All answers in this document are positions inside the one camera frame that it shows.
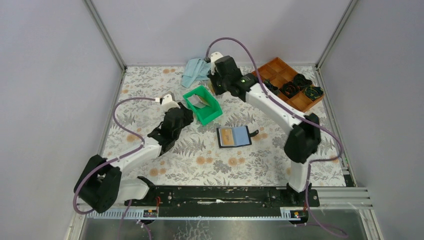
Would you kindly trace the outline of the black card holder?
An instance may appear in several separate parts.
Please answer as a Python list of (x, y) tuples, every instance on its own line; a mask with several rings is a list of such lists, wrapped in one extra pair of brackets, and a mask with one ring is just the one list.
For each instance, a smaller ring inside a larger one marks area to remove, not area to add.
[[(223, 146), (222, 145), (221, 136), (220, 136), (220, 129), (221, 128), (231, 128), (232, 129), (232, 134), (233, 134), (233, 139), (234, 139), (234, 145), (233, 146)], [(244, 146), (252, 145), (252, 138), (259, 134), (259, 130), (255, 130), (253, 132), (250, 132), (247, 125), (237, 126), (237, 127), (222, 126), (222, 127), (218, 127), (216, 129), (216, 133), (217, 133), (217, 141), (218, 141), (219, 148), (238, 148), (238, 147), (244, 147)]]

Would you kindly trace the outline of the stack of cards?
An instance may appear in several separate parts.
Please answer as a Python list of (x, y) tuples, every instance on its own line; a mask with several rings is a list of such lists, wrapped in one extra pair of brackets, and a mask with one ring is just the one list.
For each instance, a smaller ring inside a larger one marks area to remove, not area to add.
[(192, 96), (188, 98), (188, 100), (195, 108), (198, 108), (198, 109), (211, 106), (205, 98), (197, 94), (193, 94)]

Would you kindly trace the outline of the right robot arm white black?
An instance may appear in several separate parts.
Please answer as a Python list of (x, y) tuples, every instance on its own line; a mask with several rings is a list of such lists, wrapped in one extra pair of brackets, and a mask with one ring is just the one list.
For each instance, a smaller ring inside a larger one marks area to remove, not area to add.
[(320, 121), (316, 114), (306, 115), (291, 106), (288, 97), (281, 92), (274, 94), (263, 84), (265, 79), (270, 79), (277, 87), (282, 87), (296, 75), (281, 59), (275, 60), (276, 63), (271, 61), (252, 73), (243, 74), (231, 56), (213, 52), (206, 57), (211, 66), (207, 76), (216, 95), (229, 92), (258, 108), (287, 133), (283, 149), (291, 161), (288, 178), (291, 189), (286, 198), (291, 205), (299, 206), (307, 199), (308, 166), (321, 143)]

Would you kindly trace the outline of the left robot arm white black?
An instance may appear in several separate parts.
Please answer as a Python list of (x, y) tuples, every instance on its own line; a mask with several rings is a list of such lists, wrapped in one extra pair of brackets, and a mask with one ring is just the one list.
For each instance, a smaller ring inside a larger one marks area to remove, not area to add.
[(139, 147), (113, 159), (98, 154), (92, 156), (86, 164), (74, 187), (72, 200), (74, 210), (78, 209), (77, 200), (81, 199), (92, 211), (103, 213), (116, 202), (137, 199), (148, 206), (155, 200), (155, 192), (142, 177), (123, 179), (123, 176), (140, 164), (159, 158), (174, 147), (183, 128), (194, 121), (194, 113), (182, 103), (169, 108), (163, 121), (141, 141)]

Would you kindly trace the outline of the orange compartment tray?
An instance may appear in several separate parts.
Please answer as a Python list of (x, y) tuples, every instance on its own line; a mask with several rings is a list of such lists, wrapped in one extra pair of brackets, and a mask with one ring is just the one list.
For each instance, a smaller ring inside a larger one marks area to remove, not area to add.
[(324, 90), (276, 57), (258, 68), (265, 86), (291, 107), (307, 112), (324, 98)]

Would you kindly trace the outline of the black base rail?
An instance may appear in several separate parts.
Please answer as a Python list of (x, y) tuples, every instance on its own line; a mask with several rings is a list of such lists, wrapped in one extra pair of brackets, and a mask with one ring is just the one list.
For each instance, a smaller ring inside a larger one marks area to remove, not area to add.
[(151, 187), (142, 199), (126, 200), (134, 207), (152, 207), (159, 217), (171, 218), (267, 218), (281, 217), (281, 211), (303, 213), (307, 207), (319, 207), (318, 192), (298, 193), (274, 186), (176, 186)]

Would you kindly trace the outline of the green plastic bin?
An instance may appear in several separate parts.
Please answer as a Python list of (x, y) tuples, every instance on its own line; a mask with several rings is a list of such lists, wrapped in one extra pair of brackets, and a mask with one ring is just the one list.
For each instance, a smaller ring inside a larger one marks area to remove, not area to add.
[[(189, 97), (192, 95), (199, 95), (206, 99), (210, 106), (204, 108), (196, 108), (189, 102)], [(183, 95), (183, 99), (187, 103), (187, 107), (192, 110), (192, 112), (197, 117), (197, 120), (203, 125), (207, 125), (220, 117), (223, 114), (221, 106), (219, 102), (214, 98), (214, 96), (210, 93), (210, 91), (204, 87), (203, 85), (198, 86), (197, 88), (189, 91), (188, 93)]]

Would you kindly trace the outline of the gold credit card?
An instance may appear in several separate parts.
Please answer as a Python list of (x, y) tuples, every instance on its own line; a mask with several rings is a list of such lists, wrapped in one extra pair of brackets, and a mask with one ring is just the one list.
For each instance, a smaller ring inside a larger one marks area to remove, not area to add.
[(233, 137), (233, 130), (231, 128), (220, 129), (221, 144), (223, 146), (233, 146), (235, 144)]

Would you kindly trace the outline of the light blue cloth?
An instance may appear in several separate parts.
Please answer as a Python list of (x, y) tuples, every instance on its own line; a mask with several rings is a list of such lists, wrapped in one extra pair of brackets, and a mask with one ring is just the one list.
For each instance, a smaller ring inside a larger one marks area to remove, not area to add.
[(183, 71), (181, 85), (189, 88), (195, 81), (206, 81), (211, 64), (201, 58), (190, 59)]

